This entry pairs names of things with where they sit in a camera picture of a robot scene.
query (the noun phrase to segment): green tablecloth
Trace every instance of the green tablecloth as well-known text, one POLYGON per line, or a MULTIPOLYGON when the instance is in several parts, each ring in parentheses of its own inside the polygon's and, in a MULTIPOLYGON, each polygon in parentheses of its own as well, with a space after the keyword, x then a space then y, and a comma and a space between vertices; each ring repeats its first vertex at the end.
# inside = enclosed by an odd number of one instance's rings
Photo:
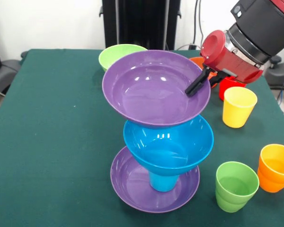
POLYGON ((240 161, 257 170, 263 146, 284 144, 284 116, 263 78, 248 86, 258 104, 241 129, 223 124, 213 90, 202 115, 215 144, 200 165, 197 193, 176 211, 148 214, 124 204, 111 186, 125 120, 102 94, 99 53, 29 52, 0 109, 0 227, 284 227, 284 190, 259 189, 234 214, 220 210, 214 196, 221 163, 240 161))

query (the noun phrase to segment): orange bowl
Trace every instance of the orange bowl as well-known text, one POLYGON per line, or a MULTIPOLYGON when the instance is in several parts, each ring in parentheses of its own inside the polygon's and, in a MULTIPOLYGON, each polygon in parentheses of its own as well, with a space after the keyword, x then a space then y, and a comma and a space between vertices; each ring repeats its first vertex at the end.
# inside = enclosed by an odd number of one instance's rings
MULTIPOLYGON (((203 63, 204 63, 204 58, 203 57, 194 57, 194 58, 190 58, 191 61, 193 61, 194 63, 196 63, 201 69, 203 69, 203 63)), ((217 74, 214 72, 211 72, 208 76, 208 79, 210 79, 211 77, 215 77, 217 74)))

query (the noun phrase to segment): red cup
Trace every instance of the red cup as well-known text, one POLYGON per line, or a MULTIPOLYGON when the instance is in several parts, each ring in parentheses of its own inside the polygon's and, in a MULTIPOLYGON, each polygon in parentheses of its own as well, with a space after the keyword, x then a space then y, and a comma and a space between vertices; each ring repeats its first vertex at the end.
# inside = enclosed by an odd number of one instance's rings
POLYGON ((224 101, 224 92, 230 87, 245 87, 246 84, 235 81, 234 77, 226 77, 220 82, 219 98, 224 101))

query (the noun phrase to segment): white wall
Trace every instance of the white wall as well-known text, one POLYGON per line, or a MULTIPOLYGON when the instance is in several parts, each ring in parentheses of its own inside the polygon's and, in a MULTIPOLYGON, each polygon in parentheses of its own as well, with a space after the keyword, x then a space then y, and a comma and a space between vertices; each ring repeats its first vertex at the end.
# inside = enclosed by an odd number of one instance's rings
MULTIPOLYGON (((229 28, 235 19, 230 9, 238 0, 202 0, 201 22, 205 37, 229 28)), ((103 49, 102 0, 0 0, 0 57, 19 59, 31 48, 103 49)), ((195 0, 181 0, 175 47, 192 42, 195 0)), ((196 43, 201 36, 197 30, 196 43)))
POLYGON ((0 57, 31 48, 105 47, 101 0, 0 0, 0 57))

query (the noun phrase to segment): purple bowl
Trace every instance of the purple bowl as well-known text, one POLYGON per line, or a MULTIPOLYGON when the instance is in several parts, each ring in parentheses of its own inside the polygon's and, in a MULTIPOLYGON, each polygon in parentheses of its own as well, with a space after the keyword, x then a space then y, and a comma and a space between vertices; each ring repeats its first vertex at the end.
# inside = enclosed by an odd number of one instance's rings
POLYGON ((200 73, 195 63, 176 53, 136 52, 106 71, 102 89, 126 119, 150 127, 174 126, 196 117, 208 103, 209 81, 193 97, 184 92, 200 73))
POLYGON ((114 158, 110 179, 114 191, 127 205, 148 213, 165 213, 190 201, 198 189, 200 171, 196 167, 182 174, 173 190, 159 192, 151 187, 148 171, 124 147, 114 158))

